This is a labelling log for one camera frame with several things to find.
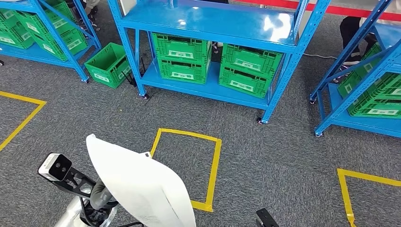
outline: blue metal shelf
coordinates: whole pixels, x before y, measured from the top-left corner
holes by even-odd
[[[283,48],[295,49],[292,12],[198,0],[178,0],[176,4],[171,9],[165,0],[140,1],[123,17],[122,25],[255,48],[278,44],[272,50],[281,52]]]
[[[376,24],[372,29],[376,35],[382,50],[388,49],[397,44],[401,37],[401,26]],[[391,72],[401,73],[401,58],[396,59],[396,63],[389,69]]]
[[[195,96],[202,96],[206,98],[213,98],[220,101],[231,102],[239,105],[250,106],[258,109],[266,109],[267,98],[257,98],[218,84],[218,74],[220,71],[220,64],[212,62],[208,72],[208,78],[205,85],[180,82],[176,80],[163,79],[160,76],[157,59],[149,65],[143,75],[141,82],[144,85],[153,87],[164,88],[168,90],[183,92]]]
[[[400,67],[401,56],[401,27],[391,25],[377,24],[376,21],[380,15],[385,11],[390,1],[379,1],[377,6],[372,10],[370,16],[363,23],[361,28],[357,31],[349,44],[344,48],[334,64],[330,67],[319,85],[310,94],[310,101],[314,104],[318,101],[321,122],[315,128],[315,135],[317,137],[323,135],[323,131],[330,125],[340,125],[359,130],[376,132],[380,134],[401,137],[401,120],[400,119],[386,119],[386,118],[370,118],[370,117],[354,117],[350,116],[347,108],[355,102],[355,100],[365,92],[377,79],[379,79],[386,72],[401,72]],[[339,71],[342,63],[348,58],[360,41],[369,33],[374,32],[378,42],[382,47],[382,51],[360,63],[349,67],[346,70]],[[353,90],[344,98],[341,98],[337,85],[330,82],[349,73],[362,65],[380,58],[380,61],[367,73],[367,75],[353,88]],[[325,88],[329,91],[331,102],[331,110],[326,115],[323,106],[322,92]]]
[[[342,101],[337,90],[337,84],[329,84],[329,96],[331,109],[335,109]],[[377,118],[377,117],[353,117],[347,111],[343,111],[332,124],[371,131],[395,137],[401,137],[401,121],[399,119]]]
[[[62,15],[60,12],[56,11],[54,8],[49,6],[44,0],[23,0],[23,1],[15,1],[15,2],[5,2],[5,1],[0,1],[0,8],[2,9],[13,9],[13,10],[19,10],[19,11],[25,11],[25,12],[32,12],[36,13],[39,18],[43,21],[44,25],[46,28],[49,30],[49,32],[52,34],[54,39],[56,40],[57,44],[60,46],[60,48],[63,50],[63,52],[66,54],[68,60],[67,61],[61,61],[58,58],[54,57],[53,55],[49,54],[45,50],[42,50],[37,44],[34,44],[30,48],[26,50],[22,50],[19,48],[15,48],[12,46],[8,46],[5,44],[0,44],[0,55],[4,54],[7,56],[12,56],[12,57],[17,57],[17,58],[22,58],[22,59],[27,59],[27,60],[32,60],[32,61],[38,61],[38,62],[43,62],[43,63],[48,63],[48,64],[53,64],[53,65],[59,65],[63,67],[68,67],[68,68],[73,68],[75,71],[78,73],[79,77],[81,78],[81,81],[87,82],[88,77],[86,73],[83,71],[85,68],[84,65],[80,65],[78,63],[78,60],[84,56],[85,53],[87,53],[92,46],[94,46],[94,51],[92,53],[96,54],[97,52],[100,51],[101,45],[99,42],[99,39],[97,38],[97,35],[92,27],[92,24],[89,22],[89,19],[87,18],[87,15],[82,8],[82,5],[79,0],[74,0],[74,3],[76,5],[76,8],[81,15],[81,18],[83,18],[84,24],[88,28],[88,31],[83,31],[78,25],[76,25],[74,22],[70,21],[68,18],[66,18],[64,15]],[[54,28],[53,24],[50,22],[50,20],[47,18],[44,10],[49,9],[62,19],[66,20],[68,23],[70,23],[72,26],[83,32],[87,36],[87,42],[88,42],[88,47],[79,53],[73,55],[66,44],[63,42],[63,40],[60,37],[60,34],[56,31]]]
[[[199,0],[139,0],[122,16],[117,0],[108,0],[122,44],[130,62],[140,96],[144,85],[212,98],[265,110],[261,122],[267,123],[292,73],[309,44],[330,0],[318,0],[308,25],[295,41],[298,26],[308,0],[301,0],[295,12],[221,4]],[[128,38],[135,29],[135,49]],[[139,73],[139,31],[148,32],[153,62],[142,77]],[[218,84],[219,64],[212,63],[205,85],[162,79],[155,64],[156,54],[151,32],[219,41],[284,53],[275,87],[260,99]]]

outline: white label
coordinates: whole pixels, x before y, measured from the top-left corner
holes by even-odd
[[[171,72],[171,77],[183,78],[183,79],[194,79],[193,74],[185,74],[179,72]]]
[[[61,20],[53,22],[53,25],[54,25],[55,28],[59,28],[59,27],[63,26],[66,23],[67,22],[65,20],[61,19]]]
[[[5,17],[5,19],[9,19],[14,16],[14,13],[12,10],[9,10],[9,11],[3,13],[3,16]]]
[[[383,115],[396,115],[398,110],[377,110],[371,109],[368,114],[383,114]]]
[[[401,96],[401,89],[395,89],[391,94]]]
[[[72,49],[74,49],[76,46],[78,46],[81,43],[82,43],[82,41],[80,39],[77,39],[74,42],[68,44],[67,47],[68,47],[69,50],[72,50]]]
[[[258,64],[253,64],[247,61],[243,61],[241,59],[236,58],[234,64],[240,65],[240,66],[244,66],[253,70],[257,70],[260,71],[261,70],[261,65]]]
[[[37,33],[40,34],[40,32],[37,30],[37,28],[36,28],[34,25],[32,25],[31,23],[26,22],[26,26],[27,26],[29,29],[31,29],[32,31],[37,32]]]
[[[234,81],[234,80],[232,80],[230,82],[230,85],[234,86],[234,87],[238,87],[240,89],[244,89],[244,90],[253,92],[253,87],[252,86],[249,86],[249,85],[246,85],[246,84],[242,84],[242,83]]]
[[[110,82],[108,78],[102,77],[99,74],[94,73],[93,75],[98,79],[101,79],[101,80],[106,81],[106,82]]]
[[[175,57],[193,59],[193,53],[189,53],[189,52],[168,51],[168,56],[175,56]]]
[[[15,44],[14,40],[8,39],[8,38],[5,38],[5,37],[0,37],[0,41],[6,42],[6,43],[9,43],[9,44]]]
[[[344,88],[345,88],[347,94],[349,94],[352,91],[351,84],[347,84],[346,86],[344,86]]]
[[[131,67],[130,66],[127,66],[123,71],[122,71],[122,73],[120,73],[119,75],[118,75],[118,79],[121,79],[124,75],[128,75],[128,72],[131,70]]]
[[[48,45],[46,45],[46,44],[43,44],[43,48],[45,48],[47,51],[52,52],[53,54],[56,54],[56,53],[54,52],[54,50],[53,50],[51,47],[49,47]]]
[[[372,64],[370,64],[370,63],[364,65],[364,68],[365,68],[366,72],[370,72],[370,70],[373,69]]]
[[[22,38],[22,40],[27,40],[27,39],[29,39],[31,37],[31,34],[29,33],[29,32],[27,32],[27,33],[25,33],[25,34],[23,34],[22,36],[21,36],[21,38]]]

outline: yellow tape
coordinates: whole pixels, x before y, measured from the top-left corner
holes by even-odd
[[[42,107],[46,104],[45,101],[29,98],[25,96],[19,96],[15,94],[11,94],[8,92],[0,91],[0,96],[14,98],[25,102],[30,102],[34,104],[38,104],[39,106],[35,108],[35,110],[0,144],[0,151],[25,127],[26,124],[42,109]]]
[[[216,178],[217,178],[217,168],[218,168],[218,160],[220,159],[220,150],[221,150],[221,139],[207,136],[207,135],[202,135],[198,134],[195,132],[190,132],[190,131],[181,131],[181,130],[175,130],[175,129],[158,129],[157,134],[155,137],[155,141],[153,142],[153,147],[152,150],[150,151],[150,155],[153,157],[157,144],[159,143],[161,133],[162,132],[169,132],[169,133],[175,133],[175,134],[180,134],[180,135],[187,135],[187,136],[194,136],[206,140],[211,140],[216,142],[215,148],[214,148],[214,154],[213,154],[213,161],[212,161],[212,166],[210,168],[210,176],[209,176],[209,184],[208,184],[208,191],[206,193],[206,202],[199,202],[199,201],[191,201],[191,205],[195,209],[207,211],[207,212],[213,212],[212,208],[212,203],[213,203],[213,195],[214,195],[214,189],[216,185]]]
[[[380,176],[374,176],[374,175],[369,175],[369,174],[363,174],[359,172],[354,172],[350,170],[345,170],[345,169],[337,169],[337,174],[339,176],[339,182],[340,182],[340,187],[341,187],[341,194],[342,194],[342,199],[344,201],[344,207],[345,207],[345,212],[347,214],[347,219],[351,225],[351,227],[357,227],[354,222],[355,222],[355,216],[354,212],[352,211],[352,205],[351,205],[351,199],[349,198],[349,193],[348,193],[348,187],[347,187],[347,182],[345,177],[346,176],[351,176],[355,178],[360,178],[368,181],[374,181],[378,183],[384,183],[396,187],[401,187],[401,181],[389,179],[389,178],[384,178]]]

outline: red barrier tape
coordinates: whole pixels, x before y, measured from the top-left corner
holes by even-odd
[[[283,7],[289,9],[296,9],[298,6],[298,2],[289,0],[236,0],[236,1],[262,4],[275,7]],[[306,10],[312,11],[314,6],[315,4],[309,3],[306,7]],[[344,15],[344,16],[353,16],[353,17],[368,17],[371,11],[365,9],[351,9],[340,6],[329,6],[326,10],[326,13]],[[380,19],[401,21],[401,14],[385,12],[381,15]]]

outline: green crate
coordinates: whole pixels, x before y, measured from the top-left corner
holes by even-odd
[[[269,78],[273,78],[274,72],[270,72],[270,74],[272,75],[270,75]],[[264,98],[271,83],[271,79],[255,76],[221,64],[218,83],[258,98]]]
[[[370,51],[365,54],[363,60],[379,53],[381,51],[379,44],[375,44]],[[339,93],[345,97],[352,89],[372,70],[372,68],[380,61],[376,59],[368,64],[358,67],[338,86]],[[401,74],[385,73],[381,78],[374,82],[365,92],[364,95],[371,99],[392,99],[401,100]]]
[[[11,29],[17,26],[18,18],[11,9],[0,9],[0,28]]]
[[[46,50],[47,52],[51,53],[62,61],[66,61],[68,59],[55,40],[45,40],[35,33],[33,33],[32,35],[34,40],[42,49]],[[87,41],[78,29],[73,29],[71,31],[61,34],[61,38],[63,39],[72,54],[76,54],[87,47]]]
[[[18,22],[17,25],[11,29],[0,28],[0,43],[21,49],[28,49],[35,41],[31,34]]]
[[[279,67],[282,53],[224,44],[221,63],[259,77],[269,77]]]
[[[209,57],[211,41],[152,33],[158,59],[202,64]]]
[[[351,116],[401,119],[401,100],[364,99],[360,103],[356,100],[348,112]]]
[[[71,10],[68,8],[66,2],[58,3],[57,5],[53,6],[53,8],[63,14],[66,18],[70,19],[72,22],[75,22],[75,17],[73,16]],[[45,13],[59,34],[63,34],[65,32],[75,29],[73,25],[71,25],[61,17],[57,16],[49,9],[46,9]],[[16,11],[16,16],[28,31],[35,33],[48,41],[53,40],[53,35],[49,32],[49,30],[46,28],[46,26],[37,14]]]
[[[92,79],[96,82],[117,88],[131,73],[124,47],[109,43],[99,53],[85,63]]]
[[[158,59],[158,64],[160,75],[164,79],[205,84],[210,66],[210,57],[206,64],[165,59]]]

